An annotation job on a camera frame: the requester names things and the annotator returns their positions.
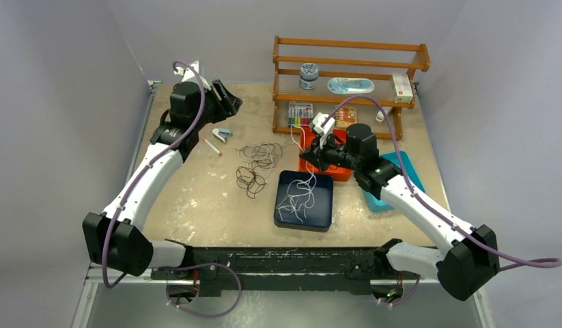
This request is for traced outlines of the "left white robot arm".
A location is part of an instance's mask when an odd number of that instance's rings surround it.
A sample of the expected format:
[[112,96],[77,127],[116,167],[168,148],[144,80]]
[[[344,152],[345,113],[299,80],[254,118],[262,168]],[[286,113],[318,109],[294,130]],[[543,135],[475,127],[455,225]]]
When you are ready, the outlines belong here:
[[101,213],[88,213],[82,229],[93,263],[134,276],[168,267],[177,279],[187,279],[195,261],[185,255],[185,245],[149,241],[142,229],[164,186],[198,144],[200,130],[236,115],[242,99],[214,80],[203,92],[195,82],[178,83],[169,100],[170,107],[126,186]]

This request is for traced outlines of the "dark blue plastic bin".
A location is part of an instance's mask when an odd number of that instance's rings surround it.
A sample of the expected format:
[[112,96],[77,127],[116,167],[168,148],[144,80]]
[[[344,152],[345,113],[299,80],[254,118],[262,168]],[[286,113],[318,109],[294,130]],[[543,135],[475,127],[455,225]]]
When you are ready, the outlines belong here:
[[280,228],[327,232],[333,222],[334,180],[326,174],[284,170],[273,210]]

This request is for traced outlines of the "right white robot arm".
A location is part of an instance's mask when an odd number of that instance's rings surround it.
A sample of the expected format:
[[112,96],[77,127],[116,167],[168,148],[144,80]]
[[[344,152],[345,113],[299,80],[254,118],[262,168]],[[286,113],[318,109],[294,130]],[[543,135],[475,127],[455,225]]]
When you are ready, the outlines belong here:
[[300,157],[324,171],[331,165],[350,169],[362,190],[398,210],[434,243],[433,249],[390,241],[374,260],[379,276],[399,271],[436,279],[453,298],[465,301],[499,271],[497,239],[486,225],[478,228],[451,213],[412,183],[400,164],[379,154],[376,136],[366,124],[353,124],[346,139],[328,125],[312,124],[313,141]]

